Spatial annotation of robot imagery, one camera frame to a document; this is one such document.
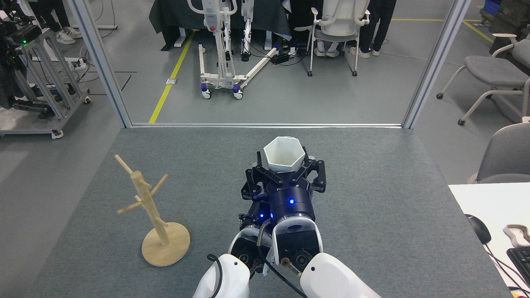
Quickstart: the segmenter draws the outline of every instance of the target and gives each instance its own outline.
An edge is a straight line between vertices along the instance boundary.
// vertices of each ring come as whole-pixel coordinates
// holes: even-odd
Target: wooden mug tree
[[[152,186],[145,182],[140,171],[131,170],[120,156],[115,155],[114,158],[129,173],[131,181],[138,192],[138,195],[135,195],[137,202],[118,210],[118,214],[142,206],[154,226],[145,236],[144,242],[142,243],[142,254],[144,258],[149,264],[160,267],[176,263],[186,254],[190,247],[190,233],[185,226],[179,223],[164,222],[156,209],[153,195],[164,183],[167,174],[160,179],[153,190],[149,191]]]

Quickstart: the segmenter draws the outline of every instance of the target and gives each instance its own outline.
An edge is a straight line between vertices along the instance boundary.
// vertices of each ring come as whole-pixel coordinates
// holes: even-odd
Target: white desk
[[[476,216],[488,228],[491,234],[488,246],[493,255],[515,269],[506,255],[506,250],[513,246],[502,228],[507,224],[530,227],[530,182],[449,185],[449,188],[462,211]],[[524,282],[511,270],[506,271],[520,286],[525,287]],[[508,286],[516,286],[501,270],[499,273]]]

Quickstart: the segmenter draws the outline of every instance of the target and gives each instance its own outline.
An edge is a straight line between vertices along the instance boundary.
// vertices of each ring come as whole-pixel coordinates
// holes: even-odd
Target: white sneaker
[[[64,33],[66,33],[66,35],[68,35],[69,37],[73,38],[73,39],[77,39],[77,38],[81,38],[81,32],[75,30],[74,28],[72,27],[66,27],[66,30],[63,30]]]
[[[337,50],[335,50],[333,52],[330,52],[330,51],[326,52],[326,56],[331,57],[331,58],[335,58],[338,55],[339,55],[339,51],[337,51]]]
[[[360,58],[364,58],[364,59],[368,59],[368,58],[370,58],[370,55],[368,53],[363,52],[363,51],[359,51],[359,57]]]
[[[73,38],[71,38],[70,36],[66,35],[66,33],[62,32],[62,31],[59,31],[55,34],[55,36],[57,37],[57,42],[60,42],[64,45],[71,45],[73,43],[75,43],[75,40]]]
[[[318,47],[314,49],[314,52],[315,52],[315,55],[317,55],[317,56],[319,56],[319,57],[324,57],[324,56],[326,55],[325,52],[321,52],[321,51],[319,51],[319,48],[318,48]]]

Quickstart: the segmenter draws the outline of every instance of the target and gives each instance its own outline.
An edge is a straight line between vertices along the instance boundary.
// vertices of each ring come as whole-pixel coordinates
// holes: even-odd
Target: office chair
[[[527,115],[528,110],[528,87],[530,86],[530,77],[523,73],[519,68],[506,59],[496,58],[496,56],[505,50],[511,49],[513,57],[526,66],[530,66],[530,36],[519,42],[516,41],[516,35],[496,33],[495,37],[507,37],[511,44],[496,50],[491,57],[484,56],[467,56],[464,58],[464,66],[460,67],[453,77],[449,80],[444,89],[436,95],[436,98],[442,99],[445,91],[455,77],[465,68],[479,81],[491,86],[491,91],[484,92],[467,113],[458,120],[458,125],[464,125],[471,113],[479,106],[485,98],[491,98],[493,94],[511,94],[523,95],[523,116]]]
[[[490,140],[472,183],[530,182],[530,123],[501,128]]]
[[[313,48],[315,40],[343,42],[341,55],[344,56],[346,42],[356,40],[358,44],[360,27],[369,23],[368,16],[370,13],[366,10],[367,7],[368,0],[324,0],[321,20],[316,19],[317,9],[311,8],[313,13],[313,26],[309,36],[311,39],[311,51],[309,49],[309,40],[306,48],[306,51],[311,52],[311,62],[307,76],[313,76]],[[357,76],[358,49],[359,47],[357,47],[355,55],[355,67],[351,71],[352,76]]]

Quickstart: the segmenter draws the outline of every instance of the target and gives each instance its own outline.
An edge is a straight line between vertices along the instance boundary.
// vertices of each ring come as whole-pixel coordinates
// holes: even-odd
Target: metal rack
[[[44,48],[45,43],[50,46],[58,58],[59,63],[64,70],[64,75],[59,74],[55,69],[53,62]],[[34,77],[37,86],[46,99],[46,102],[43,103],[47,103],[51,107],[55,116],[39,119],[37,114],[32,111],[0,109],[0,134],[51,134],[52,139],[61,138],[64,135],[62,131],[63,127],[68,120],[70,120],[77,108],[82,103],[90,103],[90,98],[87,96],[88,92],[82,90],[77,84],[77,78],[70,70],[68,65],[69,62],[65,60],[64,55],[61,53],[57,41],[55,40],[55,34],[51,30],[45,29],[40,36],[27,44],[18,47],[17,50],[22,53],[22,60],[27,65],[27,69]],[[48,87],[50,87],[48,80],[43,80],[39,75],[37,68],[40,68],[40,66],[36,67],[31,61],[31,52],[38,56],[41,61],[40,66],[50,74],[51,86],[57,89],[59,95],[63,99],[62,102],[55,101],[55,97],[48,89]],[[20,71],[16,71],[15,74],[17,83],[27,99],[36,101],[37,96],[33,90],[31,90],[25,76]],[[74,91],[73,94],[70,94],[65,82],[62,81],[62,77],[65,76]]]

